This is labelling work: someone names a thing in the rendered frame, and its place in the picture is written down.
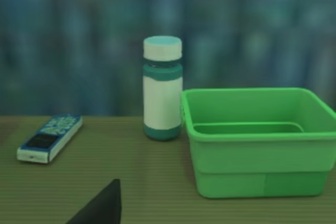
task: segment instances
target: blue-green curtain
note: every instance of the blue-green curtain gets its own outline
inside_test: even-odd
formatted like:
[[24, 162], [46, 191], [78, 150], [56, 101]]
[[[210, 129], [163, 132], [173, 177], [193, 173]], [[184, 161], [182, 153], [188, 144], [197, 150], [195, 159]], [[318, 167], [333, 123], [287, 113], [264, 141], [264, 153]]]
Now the blue-green curtain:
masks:
[[336, 0], [0, 0], [0, 114], [142, 113], [142, 40], [184, 88], [305, 87], [336, 106]]

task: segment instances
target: table surface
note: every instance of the table surface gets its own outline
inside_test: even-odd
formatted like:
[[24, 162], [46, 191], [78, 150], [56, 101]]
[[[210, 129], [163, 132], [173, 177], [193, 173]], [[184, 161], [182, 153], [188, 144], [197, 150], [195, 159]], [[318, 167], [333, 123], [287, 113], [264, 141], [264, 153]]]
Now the table surface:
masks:
[[84, 117], [53, 163], [17, 161], [17, 148], [47, 119], [0, 117], [0, 223], [64, 224], [114, 178], [121, 179], [122, 224], [335, 223], [335, 171], [319, 197], [205, 199], [186, 135], [149, 140], [141, 118]]

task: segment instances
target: white bottle cap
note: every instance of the white bottle cap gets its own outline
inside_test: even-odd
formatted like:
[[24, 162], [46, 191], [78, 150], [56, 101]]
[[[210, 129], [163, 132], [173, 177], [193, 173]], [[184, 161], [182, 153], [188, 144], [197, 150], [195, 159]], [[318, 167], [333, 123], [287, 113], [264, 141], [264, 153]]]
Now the white bottle cap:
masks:
[[179, 60], [182, 57], [182, 42], [173, 36], [153, 36], [143, 41], [143, 51], [147, 60]]

